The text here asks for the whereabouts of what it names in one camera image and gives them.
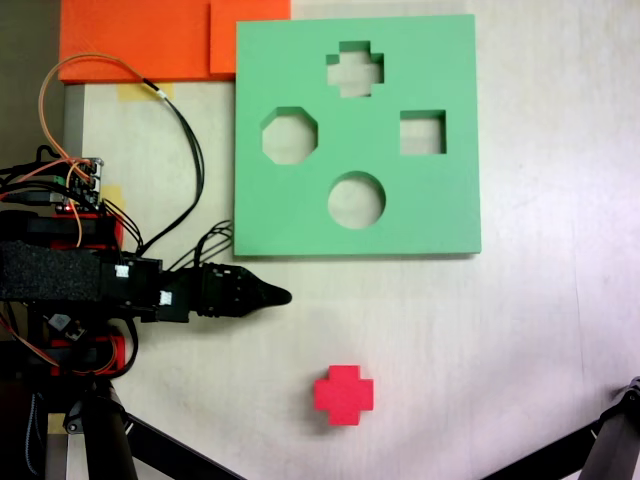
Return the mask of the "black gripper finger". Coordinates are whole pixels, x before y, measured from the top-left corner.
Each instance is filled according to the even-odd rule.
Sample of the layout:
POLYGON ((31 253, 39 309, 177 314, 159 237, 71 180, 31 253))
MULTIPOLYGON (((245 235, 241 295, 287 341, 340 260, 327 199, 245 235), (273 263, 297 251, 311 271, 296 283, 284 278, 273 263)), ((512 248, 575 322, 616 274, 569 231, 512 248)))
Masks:
POLYGON ((270 284, 243 286, 226 284, 209 289, 201 297, 201 315, 241 318, 255 311, 287 305, 292 294, 270 284))
POLYGON ((257 290, 264 282, 241 266, 207 263, 203 266, 203 289, 206 292, 257 290))

